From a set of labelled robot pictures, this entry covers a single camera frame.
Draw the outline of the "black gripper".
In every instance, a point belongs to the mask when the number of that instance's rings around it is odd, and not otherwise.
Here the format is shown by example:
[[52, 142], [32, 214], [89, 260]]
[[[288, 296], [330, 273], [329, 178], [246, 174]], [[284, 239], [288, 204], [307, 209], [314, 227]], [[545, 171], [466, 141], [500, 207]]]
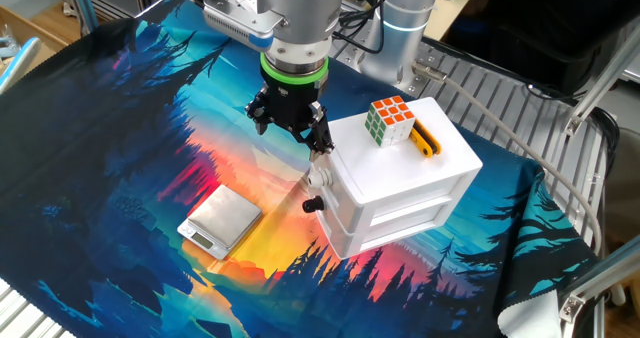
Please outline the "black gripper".
[[326, 108], [319, 102], [323, 93], [320, 80], [306, 84], [285, 83], [264, 75], [266, 88], [262, 88], [245, 106], [248, 118], [255, 123], [258, 135], [263, 135], [268, 125], [274, 122], [283, 129], [310, 129], [305, 143], [310, 149], [309, 161], [334, 150]]

